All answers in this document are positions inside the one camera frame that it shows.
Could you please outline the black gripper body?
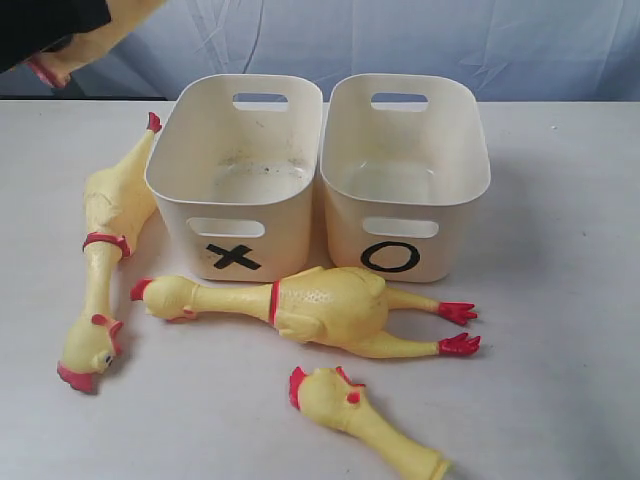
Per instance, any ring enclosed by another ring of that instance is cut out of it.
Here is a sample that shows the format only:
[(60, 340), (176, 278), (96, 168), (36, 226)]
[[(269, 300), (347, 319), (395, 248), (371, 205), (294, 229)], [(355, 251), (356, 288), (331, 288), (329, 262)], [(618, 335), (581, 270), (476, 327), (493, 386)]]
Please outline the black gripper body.
[(74, 35), (110, 21), (108, 4), (102, 0), (2, 0), (1, 72), (47, 49), (60, 50)]

